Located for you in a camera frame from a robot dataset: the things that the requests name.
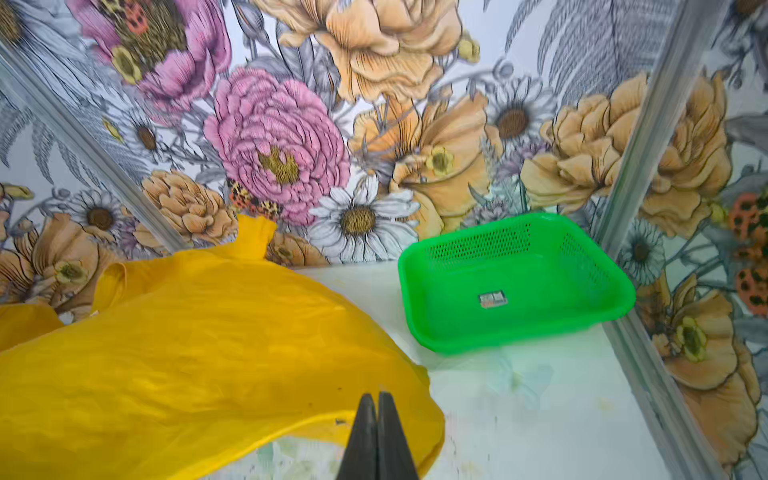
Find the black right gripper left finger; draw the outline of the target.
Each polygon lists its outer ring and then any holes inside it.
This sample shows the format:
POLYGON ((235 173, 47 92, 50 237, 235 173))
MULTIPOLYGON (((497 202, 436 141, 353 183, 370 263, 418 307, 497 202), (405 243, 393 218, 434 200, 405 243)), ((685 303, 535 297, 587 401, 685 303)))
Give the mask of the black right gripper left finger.
POLYGON ((337 480, 375 480, 378 478, 377 426, 374 399, 369 393, 366 393, 360 399, 336 476, 337 480))

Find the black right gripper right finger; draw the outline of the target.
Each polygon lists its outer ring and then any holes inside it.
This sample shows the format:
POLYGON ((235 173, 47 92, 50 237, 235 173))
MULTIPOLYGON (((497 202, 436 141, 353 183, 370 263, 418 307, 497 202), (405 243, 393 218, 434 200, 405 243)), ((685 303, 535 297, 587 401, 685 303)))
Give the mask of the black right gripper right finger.
POLYGON ((418 480, 394 397, 379 394, 377 417, 377 478, 379 480, 418 480))

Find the yellow t shirt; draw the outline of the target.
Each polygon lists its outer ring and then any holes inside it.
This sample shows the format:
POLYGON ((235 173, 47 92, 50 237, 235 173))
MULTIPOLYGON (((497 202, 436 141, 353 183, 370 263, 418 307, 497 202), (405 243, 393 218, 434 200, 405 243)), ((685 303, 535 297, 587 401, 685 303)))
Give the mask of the yellow t shirt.
POLYGON ((415 364, 344 296, 270 262, 276 226, 114 263, 85 317, 1 308, 5 479, 197 479, 285 435, 346 448, 361 397, 393 397, 418 475, 445 439, 415 364))

